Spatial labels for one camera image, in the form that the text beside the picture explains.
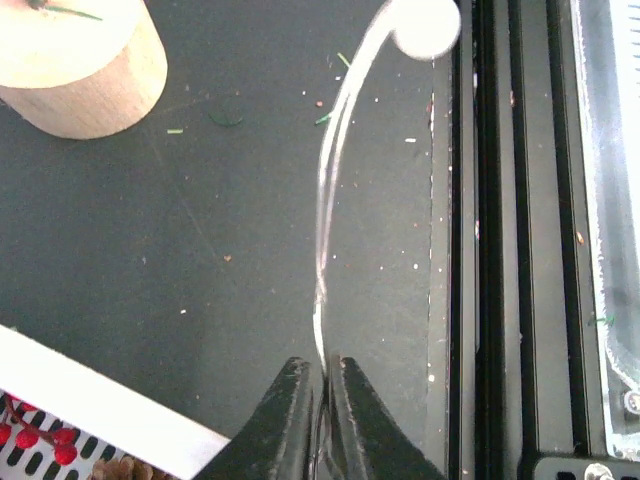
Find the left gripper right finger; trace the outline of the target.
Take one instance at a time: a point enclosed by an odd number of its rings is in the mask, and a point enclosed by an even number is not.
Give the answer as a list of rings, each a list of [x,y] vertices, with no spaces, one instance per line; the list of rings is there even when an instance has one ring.
[[[335,479],[443,479],[403,433],[352,357],[329,362],[329,472]]]

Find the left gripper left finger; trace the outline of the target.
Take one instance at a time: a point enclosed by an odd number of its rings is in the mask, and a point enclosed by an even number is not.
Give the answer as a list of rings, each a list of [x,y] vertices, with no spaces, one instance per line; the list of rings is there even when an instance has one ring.
[[[312,409],[311,364],[291,357],[242,429],[195,477],[308,479]]]

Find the white plastic basket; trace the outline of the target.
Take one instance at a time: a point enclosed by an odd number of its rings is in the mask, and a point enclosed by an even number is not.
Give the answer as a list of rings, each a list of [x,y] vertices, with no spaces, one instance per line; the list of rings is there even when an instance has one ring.
[[[43,344],[1,328],[1,389],[180,479],[229,439]]]

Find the small green christmas tree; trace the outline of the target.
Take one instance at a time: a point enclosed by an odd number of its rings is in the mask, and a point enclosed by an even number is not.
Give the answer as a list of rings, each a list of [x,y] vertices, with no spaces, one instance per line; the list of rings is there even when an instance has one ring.
[[[143,1],[1,4],[1,99],[56,137],[107,137],[141,121],[168,77]]]

